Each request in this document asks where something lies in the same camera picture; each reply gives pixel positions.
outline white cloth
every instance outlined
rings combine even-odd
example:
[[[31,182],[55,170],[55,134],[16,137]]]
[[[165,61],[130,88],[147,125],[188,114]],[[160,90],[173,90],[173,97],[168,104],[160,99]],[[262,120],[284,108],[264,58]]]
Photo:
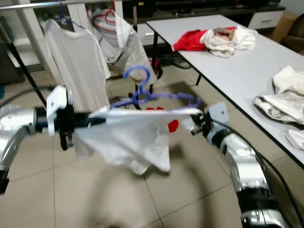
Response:
[[[275,95],[257,96],[254,104],[272,119],[304,125],[304,71],[287,66],[273,77],[273,84]],[[303,131],[289,130],[285,136],[295,148],[304,150]]]
[[[145,65],[149,68],[151,73],[147,85],[154,84],[157,77],[144,51],[138,34],[132,26],[116,13],[114,13],[115,16],[112,14],[107,15],[107,20],[115,21],[115,23],[106,22],[105,17],[94,20],[95,16],[104,15],[107,11],[108,10],[96,11],[91,15],[91,23],[97,25],[97,28],[91,26],[91,30],[98,39],[109,69],[115,73],[123,74],[134,64]],[[132,71],[130,77],[136,83],[147,78],[146,72],[142,70]]]
[[[75,109],[94,111],[109,105],[105,80],[110,71],[95,36],[87,29],[64,30],[52,19],[43,27],[62,77],[55,80],[72,91]]]
[[[86,129],[75,129],[77,157],[86,158],[95,152],[107,163],[129,167],[143,174],[153,164],[161,171],[170,170],[168,123],[178,119],[188,130],[194,127],[190,114],[196,108],[173,111],[126,110],[102,108],[90,117],[106,118],[106,123]]]
[[[257,31],[237,26],[232,40],[223,40],[215,36],[212,29],[208,30],[200,38],[200,43],[204,43],[210,52],[216,56],[228,58],[236,50],[253,50],[256,45]]]

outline hanger hook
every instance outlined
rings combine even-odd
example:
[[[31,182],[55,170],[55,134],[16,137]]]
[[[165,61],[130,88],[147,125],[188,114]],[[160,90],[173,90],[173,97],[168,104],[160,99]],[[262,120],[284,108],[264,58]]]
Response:
[[[146,84],[150,79],[150,75],[151,75],[150,70],[145,65],[133,65],[129,69],[126,70],[126,72],[123,74],[123,78],[126,79],[129,76],[129,73],[133,70],[145,70],[147,73],[147,78],[145,80],[143,80],[142,82],[140,82],[140,84],[139,84],[139,92],[142,93],[143,85]]]

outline white t-shirt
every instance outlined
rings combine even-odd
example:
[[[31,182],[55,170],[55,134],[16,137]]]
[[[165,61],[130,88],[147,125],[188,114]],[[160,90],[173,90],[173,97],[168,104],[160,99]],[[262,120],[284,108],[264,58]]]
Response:
[[[52,19],[44,25],[45,37],[62,78],[55,78],[72,91],[76,111],[95,111],[109,105],[105,80],[110,71],[95,36],[64,30]]]

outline pile of clothes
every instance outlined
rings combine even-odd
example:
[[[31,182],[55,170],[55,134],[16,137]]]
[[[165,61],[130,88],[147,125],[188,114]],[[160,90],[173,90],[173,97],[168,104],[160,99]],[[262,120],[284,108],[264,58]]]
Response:
[[[195,30],[185,33],[173,46],[173,51],[209,51],[228,58],[236,50],[253,50],[257,31],[241,26]]]
[[[304,125],[304,71],[285,67],[273,77],[274,95],[257,96],[254,104],[272,119]],[[304,131],[288,130],[287,140],[304,150]]]

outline table leg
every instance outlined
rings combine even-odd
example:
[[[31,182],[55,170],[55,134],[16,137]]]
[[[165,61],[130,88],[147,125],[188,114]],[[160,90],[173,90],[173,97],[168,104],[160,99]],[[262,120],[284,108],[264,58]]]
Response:
[[[152,68],[153,68],[153,70],[155,69],[155,62],[156,62],[157,39],[158,39],[158,34],[156,32],[154,32],[153,54],[152,54]]]
[[[201,77],[203,77],[203,75],[202,75],[202,74],[199,74],[198,80],[196,81],[196,84],[195,84],[196,86],[199,85]]]

